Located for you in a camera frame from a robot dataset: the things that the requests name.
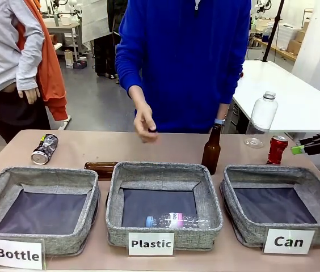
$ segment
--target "blue hoodie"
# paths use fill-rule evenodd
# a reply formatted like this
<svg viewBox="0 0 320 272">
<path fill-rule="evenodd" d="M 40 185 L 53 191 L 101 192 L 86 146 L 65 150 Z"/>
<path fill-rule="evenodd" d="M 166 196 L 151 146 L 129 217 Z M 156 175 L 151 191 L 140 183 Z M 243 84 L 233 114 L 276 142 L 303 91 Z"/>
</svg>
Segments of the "blue hoodie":
<svg viewBox="0 0 320 272">
<path fill-rule="evenodd" d="M 129 0 L 116 70 L 140 86 L 159 132 L 206 133 L 245 59 L 250 0 Z"/>
</svg>

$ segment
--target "blue bottle cap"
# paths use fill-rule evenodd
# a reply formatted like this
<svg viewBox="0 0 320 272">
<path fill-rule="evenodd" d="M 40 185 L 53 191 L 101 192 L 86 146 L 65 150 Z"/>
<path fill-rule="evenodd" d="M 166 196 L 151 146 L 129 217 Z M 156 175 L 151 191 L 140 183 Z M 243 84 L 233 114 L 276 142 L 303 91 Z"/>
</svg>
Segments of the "blue bottle cap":
<svg viewBox="0 0 320 272">
<path fill-rule="evenodd" d="M 153 216 L 148 216 L 146 218 L 146 227 L 147 228 L 151 228 L 153 226 L 153 221 L 154 221 L 154 217 Z"/>
</svg>

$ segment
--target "person's right hand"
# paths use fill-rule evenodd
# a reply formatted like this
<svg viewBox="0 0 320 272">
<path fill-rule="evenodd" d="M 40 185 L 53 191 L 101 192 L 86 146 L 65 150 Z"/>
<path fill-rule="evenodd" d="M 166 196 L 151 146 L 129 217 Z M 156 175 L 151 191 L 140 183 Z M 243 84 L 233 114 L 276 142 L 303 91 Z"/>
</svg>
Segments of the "person's right hand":
<svg viewBox="0 0 320 272">
<path fill-rule="evenodd" d="M 137 114 L 133 124 L 138 136 L 144 143 L 153 143 L 159 136 L 156 132 L 149 132 L 149 130 L 156 130 L 156 124 L 152 115 L 153 111 L 147 103 L 143 103 L 137 107 Z"/>
</svg>

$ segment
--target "label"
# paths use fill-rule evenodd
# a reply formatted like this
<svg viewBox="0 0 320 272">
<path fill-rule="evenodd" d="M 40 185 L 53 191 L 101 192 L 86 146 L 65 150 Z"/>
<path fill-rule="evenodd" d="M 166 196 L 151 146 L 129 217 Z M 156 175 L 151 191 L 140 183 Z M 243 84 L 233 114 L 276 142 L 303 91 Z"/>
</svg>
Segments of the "label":
<svg viewBox="0 0 320 272">
<path fill-rule="evenodd" d="M 0 266 L 42 270 L 41 243 L 0 240 Z"/>
<path fill-rule="evenodd" d="M 172 256 L 173 233 L 128 233 L 128 254 L 138 256 Z"/>
<path fill-rule="evenodd" d="M 183 214 L 170 212 L 170 225 L 169 228 L 182 228 L 183 227 Z"/>
<path fill-rule="evenodd" d="M 308 254 L 315 231 L 270 228 L 264 245 L 264 253 Z"/>
</svg>

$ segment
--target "black can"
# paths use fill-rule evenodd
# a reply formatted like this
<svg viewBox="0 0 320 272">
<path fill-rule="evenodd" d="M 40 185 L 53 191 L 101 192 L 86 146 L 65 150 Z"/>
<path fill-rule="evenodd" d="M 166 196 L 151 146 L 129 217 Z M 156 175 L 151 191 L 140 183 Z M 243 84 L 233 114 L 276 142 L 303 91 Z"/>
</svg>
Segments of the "black can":
<svg viewBox="0 0 320 272">
<path fill-rule="evenodd" d="M 52 157 L 58 146 L 58 138 L 53 134 L 46 134 L 42 137 L 39 146 L 31 154 L 31 160 L 35 164 L 46 164 Z"/>
</svg>

